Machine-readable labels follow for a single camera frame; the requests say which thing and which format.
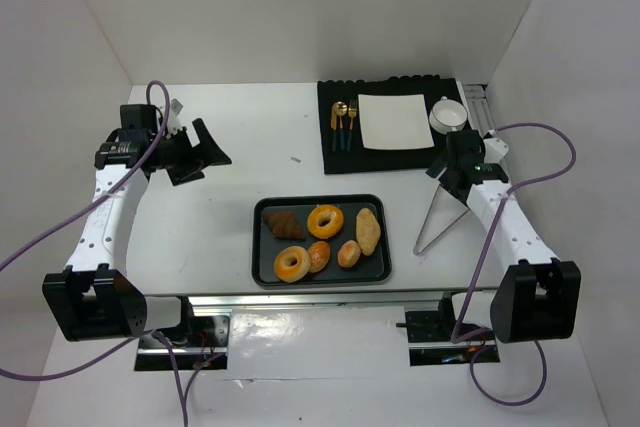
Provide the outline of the metal tongs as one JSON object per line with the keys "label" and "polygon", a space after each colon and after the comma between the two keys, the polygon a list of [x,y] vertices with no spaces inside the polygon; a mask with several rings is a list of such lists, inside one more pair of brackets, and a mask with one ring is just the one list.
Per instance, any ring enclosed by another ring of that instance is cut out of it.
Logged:
{"label": "metal tongs", "polygon": [[413,255],[425,255],[467,212],[464,203],[438,186],[417,234]]}

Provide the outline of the oval long bread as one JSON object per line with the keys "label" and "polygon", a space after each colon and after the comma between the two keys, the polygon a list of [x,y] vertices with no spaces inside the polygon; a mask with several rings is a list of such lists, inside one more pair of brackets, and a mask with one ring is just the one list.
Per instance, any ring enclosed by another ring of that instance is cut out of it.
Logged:
{"label": "oval long bread", "polygon": [[365,256],[371,256],[381,237],[381,227],[369,208],[362,208],[356,216],[356,241]]}

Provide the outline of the brown croissant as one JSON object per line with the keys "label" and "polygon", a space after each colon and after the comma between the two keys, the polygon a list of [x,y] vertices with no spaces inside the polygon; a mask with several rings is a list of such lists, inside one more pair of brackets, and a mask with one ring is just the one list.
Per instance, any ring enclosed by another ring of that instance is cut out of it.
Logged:
{"label": "brown croissant", "polygon": [[277,239],[304,240],[306,234],[295,214],[288,210],[268,211],[262,214],[272,235]]}

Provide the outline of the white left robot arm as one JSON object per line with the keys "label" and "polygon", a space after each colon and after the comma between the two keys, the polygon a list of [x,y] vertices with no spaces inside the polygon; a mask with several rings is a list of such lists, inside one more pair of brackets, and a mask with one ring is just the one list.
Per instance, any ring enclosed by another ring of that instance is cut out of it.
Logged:
{"label": "white left robot arm", "polygon": [[145,295],[126,277],[126,258],[137,208],[151,175],[167,172],[182,185],[204,176],[230,157],[202,119],[193,123],[191,144],[184,128],[165,137],[156,127],[122,127],[95,154],[96,207],[64,269],[45,276],[44,298],[65,338],[83,341],[132,338],[152,330],[183,330],[192,313],[181,296]]}

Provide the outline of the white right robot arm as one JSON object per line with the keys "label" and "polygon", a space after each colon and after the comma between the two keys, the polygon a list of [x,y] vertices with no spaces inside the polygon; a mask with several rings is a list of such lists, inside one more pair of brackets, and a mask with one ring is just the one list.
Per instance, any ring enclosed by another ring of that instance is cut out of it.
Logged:
{"label": "white right robot arm", "polygon": [[502,343],[566,339],[574,331],[581,272],[546,246],[517,202],[519,187],[490,161],[491,152],[504,156],[506,151],[493,133],[462,130],[446,136],[439,185],[479,219],[486,230],[480,255],[496,250],[503,271],[493,294],[477,291],[480,274],[473,273],[453,309],[454,343],[466,339],[464,323],[492,332]]}

